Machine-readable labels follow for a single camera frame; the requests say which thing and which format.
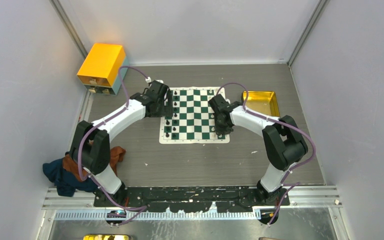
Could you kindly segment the yellow transparent tray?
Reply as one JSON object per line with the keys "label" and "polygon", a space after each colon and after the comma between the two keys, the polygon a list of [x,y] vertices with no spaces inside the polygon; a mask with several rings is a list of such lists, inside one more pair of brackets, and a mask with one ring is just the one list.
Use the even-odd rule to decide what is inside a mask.
{"label": "yellow transparent tray", "polygon": [[281,116],[274,91],[248,91],[247,96],[247,108],[268,116]]}

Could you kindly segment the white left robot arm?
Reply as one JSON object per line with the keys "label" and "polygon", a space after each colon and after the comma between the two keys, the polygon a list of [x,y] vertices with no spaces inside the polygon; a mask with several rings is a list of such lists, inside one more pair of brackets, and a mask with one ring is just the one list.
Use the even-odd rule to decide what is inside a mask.
{"label": "white left robot arm", "polygon": [[77,163],[80,179],[92,180],[109,203],[121,207],[127,190],[110,165],[112,140],[137,121],[172,114],[173,94],[169,86],[153,80],[147,89],[129,96],[117,110],[99,120],[78,123],[69,155]]}

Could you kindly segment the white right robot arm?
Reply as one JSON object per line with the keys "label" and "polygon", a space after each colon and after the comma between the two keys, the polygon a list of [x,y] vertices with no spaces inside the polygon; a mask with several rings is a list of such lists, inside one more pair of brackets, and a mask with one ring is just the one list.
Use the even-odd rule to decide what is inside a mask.
{"label": "white right robot arm", "polygon": [[284,177],[308,152],[308,146],[295,120],[286,115],[272,117],[243,106],[229,103],[221,94],[208,101],[213,110],[217,135],[228,135],[235,126],[245,128],[263,138],[269,165],[257,182],[258,202],[271,205],[280,194]]}

